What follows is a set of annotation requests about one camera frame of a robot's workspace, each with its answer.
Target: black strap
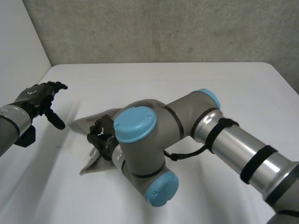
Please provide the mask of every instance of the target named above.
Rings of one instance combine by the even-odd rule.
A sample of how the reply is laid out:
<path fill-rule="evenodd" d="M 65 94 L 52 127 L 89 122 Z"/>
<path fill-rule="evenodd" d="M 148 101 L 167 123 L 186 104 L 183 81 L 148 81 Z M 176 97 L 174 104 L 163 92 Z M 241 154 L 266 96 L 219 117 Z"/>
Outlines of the black strap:
<path fill-rule="evenodd" d="M 157 171 L 155 171 L 151 174 L 146 174 L 146 175 L 139 175 L 139 174 L 134 174 L 134 173 L 131 173 L 131 174 L 137 178 L 149 178 L 149 177 L 155 176 L 158 173 L 160 173 L 162 171 L 162 169 L 164 168 L 164 166 L 165 166 L 165 161 L 164 161 L 163 165 Z"/>
<path fill-rule="evenodd" d="M 273 153 L 277 152 L 276 149 L 271 146 L 265 146 L 258 150 L 258 152 L 249 160 L 249 162 L 244 166 L 240 178 L 241 180 L 249 184 L 249 180 L 251 179 L 254 172 L 259 168 L 259 166 Z"/>
<path fill-rule="evenodd" d="M 191 129 L 191 133 L 190 133 L 191 138 L 194 139 L 195 129 L 196 129 L 197 125 L 200 123 L 200 121 L 201 121 L 201 120 L 202 120 L 202 119 L 203 119 L 209 112 L 212 112 L 212 111 L 214 111 L 214 110 L 217 110 L 217 108 L 212 107 L 212 108 L 210 108 L 210 109 L 207 109 L 205 112 L 203 112 L 203 113 L 196 119 L 196 121 L 195 121 L 195 123 L 194 123 L 194 125 L 193 125 L 193 127 L 192 127 L 192 129 Z"/>
<path fill-rule="evenodd" d="M 280 199 L 280 197 L 298 180 L 299 165 L 297 165 L 288 176 L 269 194 L 265 200 L 271 207 Z"/>
<path fill-rule="evenodd" d="M 182 125 L 181 121 L 179 120 L 177 114 L 170 107 L 168 107 L 166 105 L 163 108 L 166 109 L 176 120 L 176 123 L 178 124 L 178 128 L 179 128 L 179 139 L 182 140 L 184 137 L 184 128 L 183 128 L 183 125 Z"/>
<path fill-rule="evenodd" d="M 299 211 L 293 210 L 281 210 L 277 213 L 278 215 L 293 216 L 299 218 Z"/>
<path fill-rule="evenodd" d="M 213 143 L 215 141 L 215 139 L 217 138 L 217 136 L 220 134 L 220 132 L 226 128 L 226 127 L 231 127 L 233 125 L 238 125 L 239 124 L 235 121 L 233 121 L 232 119 L 229 118 L 220 118 L 218 121 L 218 124 L 210 131 L 209 135 L 206 138 L 206 147 L 208 150 L 210 150 L 211 153 L 212 152 L 212 146 Z"/>
<path fill-rule="evenodd" d="M 199 155 L 202 152 L 204 152 L 205 150 L 206 150 L 206 146 L 201 147 L 199 150 L 197 150 L 193 153 L 187 153 L 187 154 L 177 154 L 177 153 L 169 154 L 168 152 L 166 152 L 164 150 L 164 155 L 166 157 L 170 158 L 172 161 L 177 161 L 177 160 L 183 160 L 183 159 L 187 159 L 187 158 L 192 157 L 192 156 Z"/>

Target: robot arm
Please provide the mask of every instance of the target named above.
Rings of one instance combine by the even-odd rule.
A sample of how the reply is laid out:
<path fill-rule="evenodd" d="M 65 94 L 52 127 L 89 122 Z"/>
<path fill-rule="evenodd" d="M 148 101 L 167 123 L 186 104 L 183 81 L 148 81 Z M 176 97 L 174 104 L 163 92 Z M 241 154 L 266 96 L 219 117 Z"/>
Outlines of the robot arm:
<path fill-rule="evenodd" d="M 165 149 L 191 136 L 262 194 L 277 213 L 269 223 L 280 222 L 281 218 L 289 223 L 298 221 L 299 163 L 223 117 L 210 91 L 194 91 L 159 108 L 131 107 L 113 119 L 119 145 L 106 151 L 106 156 L 111 156 L 152 206 L 163 206 L 178 189 L 178 178 L 167 168 L 164 156 L 177 157 Z"/>
<path fill-rule="evenodd" d="M 67 86 L 60 82 L 47 82 L 25 89 L 9 105 L 0 108 L 0 156 L 13 144 L 27 147 L 35 142 L 33 118 L 43 115 L 58 129 L 64 129 L 64 122 L 50 109 L 55 94 Z"/>

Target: white wall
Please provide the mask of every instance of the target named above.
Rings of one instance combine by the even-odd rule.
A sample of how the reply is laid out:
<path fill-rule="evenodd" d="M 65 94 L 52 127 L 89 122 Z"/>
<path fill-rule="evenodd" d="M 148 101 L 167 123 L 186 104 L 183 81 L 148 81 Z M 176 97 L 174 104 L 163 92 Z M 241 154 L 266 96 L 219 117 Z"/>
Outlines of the white wall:
<path fill-rule="evenodd" d="M 0 0 L 0 106 L 38 83 L 50 67 L 22 0 Z"/>

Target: black cable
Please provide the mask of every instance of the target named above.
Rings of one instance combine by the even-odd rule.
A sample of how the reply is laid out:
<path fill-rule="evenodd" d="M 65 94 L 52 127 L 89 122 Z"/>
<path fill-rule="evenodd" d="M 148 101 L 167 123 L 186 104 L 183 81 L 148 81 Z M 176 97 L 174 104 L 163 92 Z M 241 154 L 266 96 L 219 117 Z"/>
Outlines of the black cable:
<path fill-rule="evenodd" d="M 177 154 L 177 153 L 172 153 L 169 154 L 168 152 L 166 152 L 164 150 L 164 155 L 168 158 L 170 158 L 172 161 L 177 161 L 177 160 L 183 160 L 183 159 L 187 159 L 190 158 L 192 156 L 196 156 L 201 154 L 202 152 L 204 152 L 207 149 L 206 146 L 201 147 L 199 150 L 193 152 L 193 153 L 187 153 L 187 154 Z"/>

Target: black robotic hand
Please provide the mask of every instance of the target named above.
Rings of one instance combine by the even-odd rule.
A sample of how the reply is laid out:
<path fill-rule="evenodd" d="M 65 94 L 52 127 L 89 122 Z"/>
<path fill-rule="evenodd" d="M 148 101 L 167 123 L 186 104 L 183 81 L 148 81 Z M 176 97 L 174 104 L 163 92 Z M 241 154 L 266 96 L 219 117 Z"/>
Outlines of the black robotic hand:
<path fill-rule="evenodd" d="M 17 97 L 12 105 L 24 109 L 30 116 L 31 121 L 38 115 L 45 115 L 50 123 L 62 130 L 64 122 L 51 110 L 52 101 L 59 90 L 66 90 L 68 87 L 61 82 L 47 82 L 36 84 L 25 89 Z"/>
<path fill-rule="evenodd" d="M 111 161 L 112 152 L 118 145 L 112 118 L 109 115 L 104 115 L 101 119 L 96 120 L 90 127 L 87 140 L 93 144 L 106 161 Z"/>

